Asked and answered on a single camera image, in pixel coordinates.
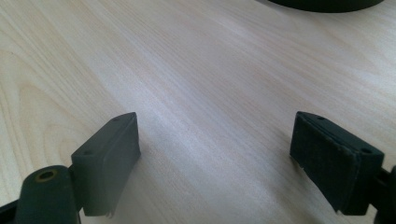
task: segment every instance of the black round object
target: black round object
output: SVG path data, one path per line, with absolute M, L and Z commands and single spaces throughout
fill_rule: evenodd
M 375 6 L 383 0 L 269 0 L 285 7 L 314 12 L 349 12 Z

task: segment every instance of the wooden table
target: wooden table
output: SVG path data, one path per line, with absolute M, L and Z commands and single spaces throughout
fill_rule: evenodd
M 262 0 L 0 2 L 0 204 L 135 111 L 142 157 L 115 218 L 372 223 L 336 215 L 290 139 L 320 114 L 396 164 L 396 1 L 318 14 Z

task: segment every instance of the light wood surface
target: light wood surface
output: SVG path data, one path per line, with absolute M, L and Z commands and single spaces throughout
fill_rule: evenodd
M 298 110 L 396 164 L 396 1 L 318 14 L 254 0 L 0 2 L 0 204 L 109 119 L 142 157 L 113 219 L 372 223 L 332 210 L 290 160 Z

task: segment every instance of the black object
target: black object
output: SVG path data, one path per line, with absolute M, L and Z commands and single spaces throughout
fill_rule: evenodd
M 314 12 L 349 12 L 372 7 L 383 0 L 269 0 L 285 7 Z
M 79 224 L 112 215 L 140 156 L 136 113 L 109 121 L 72 155 L 72 166 L 50 166 L 23 181 L 18 201 L 0 208 L 1 224 Z
M 391 174 L 382 169 L 380 150 L 323 117 L 298 112 L 290 155 L 335 211 L 362 216 L 371 203 L 375 223 L 396 223 L 396 166 Z

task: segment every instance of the table surface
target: table surface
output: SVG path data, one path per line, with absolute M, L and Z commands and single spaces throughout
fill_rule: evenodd
M 297 111 L 396 164 L 396 1 L 320 14 L 261 0 L 0 2 L 0 204 L 109 119 L 142 157 L 117 215 L 83 223 L 372 223 L 290 159 Z

